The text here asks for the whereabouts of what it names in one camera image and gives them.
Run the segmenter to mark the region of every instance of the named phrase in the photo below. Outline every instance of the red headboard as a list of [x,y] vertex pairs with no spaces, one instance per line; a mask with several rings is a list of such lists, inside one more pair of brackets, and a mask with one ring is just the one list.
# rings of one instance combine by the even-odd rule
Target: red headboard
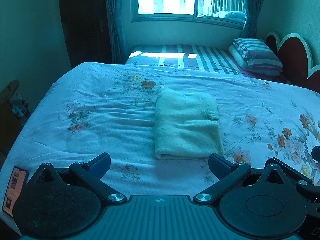
[[310,48],[297,33],[291,33],[280,41],[270,32],[265,43],[283,64],[283,75],[293,84],[320,93],[320,65],[313,66]]

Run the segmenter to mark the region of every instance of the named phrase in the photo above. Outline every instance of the towel fold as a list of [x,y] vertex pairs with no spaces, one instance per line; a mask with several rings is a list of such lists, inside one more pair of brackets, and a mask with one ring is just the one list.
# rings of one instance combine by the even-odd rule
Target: towel fold
[[155,156],[160,160],[223,155],[217,101],[206,93],[160,86],[155,116]]

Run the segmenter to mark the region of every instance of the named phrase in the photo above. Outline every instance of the window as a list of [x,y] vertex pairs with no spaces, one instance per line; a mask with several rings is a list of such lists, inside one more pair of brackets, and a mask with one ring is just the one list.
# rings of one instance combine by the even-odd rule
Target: window
[[184,20],[233,25],[239,29],[243,26],[241,21],[244,22],[236,19],[234,15],[233,18],[226,17],[225,13],[243,12],[243,0],[133,0],[132,4],[134,21]]

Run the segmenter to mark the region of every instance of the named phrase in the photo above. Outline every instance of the striped mattress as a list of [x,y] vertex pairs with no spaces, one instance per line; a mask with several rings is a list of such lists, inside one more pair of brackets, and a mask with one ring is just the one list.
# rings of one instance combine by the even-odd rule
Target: striped mattress
[[228,51],[198,45],[138,45],[126,64],[169,66],[272,80],[270,76],[243,70]]

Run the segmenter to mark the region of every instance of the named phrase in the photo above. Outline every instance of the dark wooden door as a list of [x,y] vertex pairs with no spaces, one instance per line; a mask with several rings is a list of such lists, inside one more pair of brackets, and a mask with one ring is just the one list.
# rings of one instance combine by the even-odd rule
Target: dark wooden door
[[59,6],[71,67],[111,63],[106,0],[59,0]]

